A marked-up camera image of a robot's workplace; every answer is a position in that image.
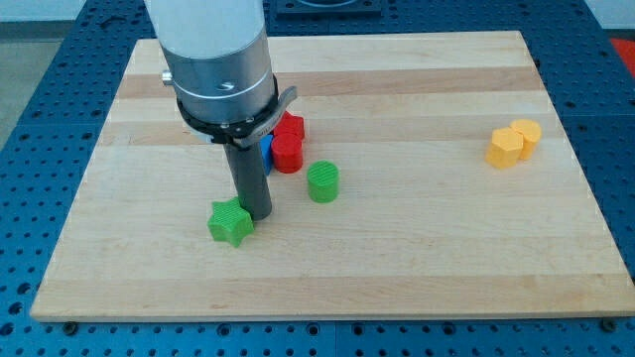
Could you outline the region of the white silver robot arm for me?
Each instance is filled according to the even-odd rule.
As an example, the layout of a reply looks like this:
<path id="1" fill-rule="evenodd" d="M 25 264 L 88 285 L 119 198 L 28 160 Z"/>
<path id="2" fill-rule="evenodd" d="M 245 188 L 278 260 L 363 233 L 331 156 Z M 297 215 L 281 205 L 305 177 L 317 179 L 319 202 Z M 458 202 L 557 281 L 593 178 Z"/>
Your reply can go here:
<path id="1" fill-rule="evenodd" d="M 272 70 L 260 0 L 146 0 L 169 70 L 165 85 L 193 129 L 247 148 L 278 125 L 297 98 Z"/>

